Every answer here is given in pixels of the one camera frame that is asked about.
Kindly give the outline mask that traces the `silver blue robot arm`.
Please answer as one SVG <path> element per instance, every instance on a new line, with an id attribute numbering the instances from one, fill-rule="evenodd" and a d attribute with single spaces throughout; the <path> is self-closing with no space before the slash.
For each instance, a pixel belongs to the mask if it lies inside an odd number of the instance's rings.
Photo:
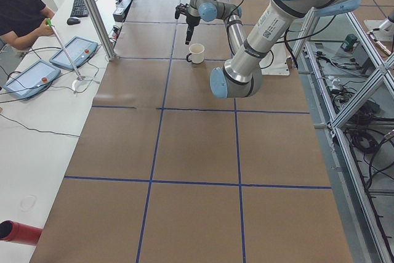
<path id="1" fill-rule="evenodd" d="M 260 89 L 259 63 L 295 19 L 304 17 L 309 10 L 314 10 L 319 17 L 344 14 L 360 4 L 361 0 L 270 0 L 249 34 L 243 30 L 239 7 L 216 0 L 190 0 L 188 4 L 179 4 L 175 8 L 175 18 L 186 17 L 187 44 L 201 20 L 223 20 L 230 48 L 235 54 L 223 67 L 212 70 L 210 87 L 218 98 L 242 98 Z"/>

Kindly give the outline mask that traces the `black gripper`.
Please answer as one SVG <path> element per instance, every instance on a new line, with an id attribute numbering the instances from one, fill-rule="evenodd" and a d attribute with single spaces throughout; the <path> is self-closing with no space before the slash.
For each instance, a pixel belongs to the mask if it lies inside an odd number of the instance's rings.
<path id="1" fill-rule="evenodd" d="M 188 24 L 188 28 L 185 44 L 189 44 L 193 36 L 194 27 L 199 25 L 199 12 L 197 9 L 194 9 L 193 7 L 186 8 L 186 22 Z"/>

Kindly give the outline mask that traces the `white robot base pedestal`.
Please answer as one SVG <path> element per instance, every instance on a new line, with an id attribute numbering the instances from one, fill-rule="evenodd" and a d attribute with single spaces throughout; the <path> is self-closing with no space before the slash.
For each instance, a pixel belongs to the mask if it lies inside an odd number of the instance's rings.
<path id="1" fill-rule="evenodd" d="M 259 63 L 264 76 L 289 76 L 287 50 L 283 43 L 275 44 L 270 52 Z"/>

